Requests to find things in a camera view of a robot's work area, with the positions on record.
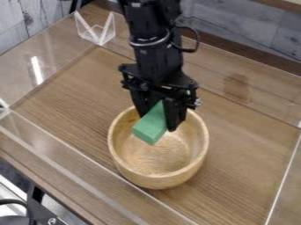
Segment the bowl rim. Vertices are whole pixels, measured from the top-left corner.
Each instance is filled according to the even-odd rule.
[[[146,178],[170,178],[170,177],[178,176],[179,174],[184,173],[186,171],[190,171],[195,167],[195,165],[202,161],[202,159],[205,158],[205,156],[209,152],[209,129],[207,129],[207,126],[206,126],[202,118],[198,116],[198,114],[192,110],[188,109],[188,114],[191,114],[191,116],[199,121],[199,124],[201,124],[201,127],[202,127],[202,132],[203,132],[203,142],[202,142],[202,145],[201,145],[201,153],[198,154],[195,159],[190,162],[190,164],[187,164],[184,167],[182,167],[176,171],[167,172],[164,174],[150,174],[150,175],[147,175],[147,174],[139,173],[138,171],[135,171],[130,167],[130,165],[122,160],[122,158],[116,154],[115,149],[114,149],[114,145],[112,145],[112,132],[114,132],[115,125],[116,125],[119,119],[124,116],[124,114],[127,114],[132,110],[135,110],[134,106],[131,106],[130,108],[123,110],[122,113],[118,115],[118,117],[114,119],[114,121],[111,123],[111,126],[110,126],[107,142],[108,142],[108,149],[110,149],[114,161],[116,161],[118,164],[127,171],[130,171],[135,175],[143,176]]]

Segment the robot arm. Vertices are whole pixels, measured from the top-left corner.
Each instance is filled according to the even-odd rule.
[[[122,87],[131,92],[131,100],[143,116],[162,100],[167,129],[176,130],[186,119],[187,108],[199,105],[198,83],[182,72],[183,49],[179,27],[179,0],[119,0],[126,17],[136,63],[123,64]]]

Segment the wooden bowl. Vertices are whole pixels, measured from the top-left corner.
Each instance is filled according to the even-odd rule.
[[[139,115],[128,108],[114,120],[108,147],[120,174],[138,186],[164,189],[186,182],[199,170],[209,149],[209,130],[188,110],[175,132],[167,132],[151,146],[131,133]]]

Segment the gray wall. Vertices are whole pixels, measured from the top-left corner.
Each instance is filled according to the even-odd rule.
[[[72,0],[0,0],[0,54],[63,18]]]
[[[301,14],[250,0],[182,0],[182,23],[301,61]]]

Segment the green block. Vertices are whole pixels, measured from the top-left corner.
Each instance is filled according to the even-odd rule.
[[[162,101],[150,109],[132,127],[134,135],[154,145],[167,131]]]

